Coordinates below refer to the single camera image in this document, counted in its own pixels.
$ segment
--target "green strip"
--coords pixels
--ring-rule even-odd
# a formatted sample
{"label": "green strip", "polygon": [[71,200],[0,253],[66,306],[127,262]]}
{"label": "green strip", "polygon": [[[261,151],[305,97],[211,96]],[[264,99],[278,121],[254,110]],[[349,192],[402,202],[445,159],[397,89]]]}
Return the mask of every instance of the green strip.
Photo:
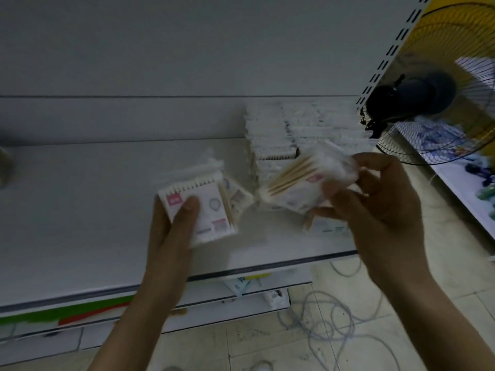
{"label": "green strip", "polygon": [[127,297],[112,298],[104,301],[81,303],[79,305],[59,307],[56,309],[37,311],[28,314],[14,315],[0,318],[0,325],[19,323],[19,322],[54,322],[63,318],[69,318],[75,315],[81,315],[90,311],[103,309],[108,306],[120,305],[132,301],[134,295]]}

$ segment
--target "tiled floor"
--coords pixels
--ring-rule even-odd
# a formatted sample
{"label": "tiled floor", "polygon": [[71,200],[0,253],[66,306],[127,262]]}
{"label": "tiled floor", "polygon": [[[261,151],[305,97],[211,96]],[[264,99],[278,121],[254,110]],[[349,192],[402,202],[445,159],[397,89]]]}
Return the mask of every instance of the tiled floor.
{"label": "tiled floor", "polygon": [[[434,178],[427,168],[406,166],[411,181],[423,203],[426,229],[426,247],[430,267],[436,280],[455,305],[495,350],[495,265],[486,256],[495,253],[493,240],[480,231],[473,219]],[[357,258],[334,262],[345,274],[355,271]],[[294,310],[300,313],[302,300],[307,293],[325,291],[347,305],[352,314],[369,318],[376,311],[380,291],[369,280],[362,266],[353,277],[342,277],[328,262],[313,267],[313,285],[290,289]],[[374,320],[356,325],[355,337],[344,348],[342,336],[334,333],[328,321],[332,319],[340,331],[349,330],[350,318],[340,308],[332,315],[328,303],[310,304],[304,316],[308,326],[316,324],[314,331],[332,341],[308,338],[297,327],[285,328],[276,314],[242,321],[202,327],[163,335],[156,347],[150,371],[161,371],[175,365],[184,370],[250,371],[260,360],[272,361],[276,371],[334,369],[335,355],[339,352],[338,369],[351,371],[366,369],[397,369],[392,353],[402,370],[421,370],[424,366],[412,347],[400,321],[386,300],[383,300]],[[281,319],[290,321],[288,312]],[[27,362],[0,368],[0,371],[57,371],[86,370],[96,350]]]}

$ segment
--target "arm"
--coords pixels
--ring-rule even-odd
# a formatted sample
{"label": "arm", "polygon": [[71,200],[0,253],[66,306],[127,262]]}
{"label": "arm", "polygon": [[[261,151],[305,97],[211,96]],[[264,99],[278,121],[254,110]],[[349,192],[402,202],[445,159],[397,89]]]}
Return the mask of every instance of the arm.
{"label": "arm", "polygon": [[380,176],[360,172],[363,194],[324,183],[333,208],[315,212],[348,222],[371,280],[387,296],[429,370],[493,369],[492,351],[430,273],[421,204],[400,161],[374,153],[354,159]]}
{"label": "arm", "polygon": [[186,285],[198,212],[197,198],[189,198],[170,227],[163,205],[155,199],[145,276],[88,371],[146,370],[163,324]]}

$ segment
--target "fan grille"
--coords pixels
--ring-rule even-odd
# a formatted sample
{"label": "fan grille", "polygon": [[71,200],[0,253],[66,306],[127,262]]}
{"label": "fan grille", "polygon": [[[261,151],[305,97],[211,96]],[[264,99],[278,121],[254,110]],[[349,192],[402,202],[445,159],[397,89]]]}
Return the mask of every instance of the fan grille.
{"label": "fan grille", "polygon": [[[440,114],[401,122],[384,132],[378,148],[408,164],[442,164],[483,148],[495,138],[495,7],[461,3],[425,13],[390,63],[381,84],[443,71],[457,96]],[[441,141],[435,140],[440,135]],[[413,147],[402,148],[405,138]]]}

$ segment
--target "shoe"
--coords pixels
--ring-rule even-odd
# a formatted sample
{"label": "shoe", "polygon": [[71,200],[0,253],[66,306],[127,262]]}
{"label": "shoe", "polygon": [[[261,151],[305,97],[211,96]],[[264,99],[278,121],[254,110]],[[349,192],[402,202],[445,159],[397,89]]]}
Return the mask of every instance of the shoe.
{"label": "shoe", "polygon": [[251,367],[251,371],[273,371],[273,365],[268,361],[259,361]]}

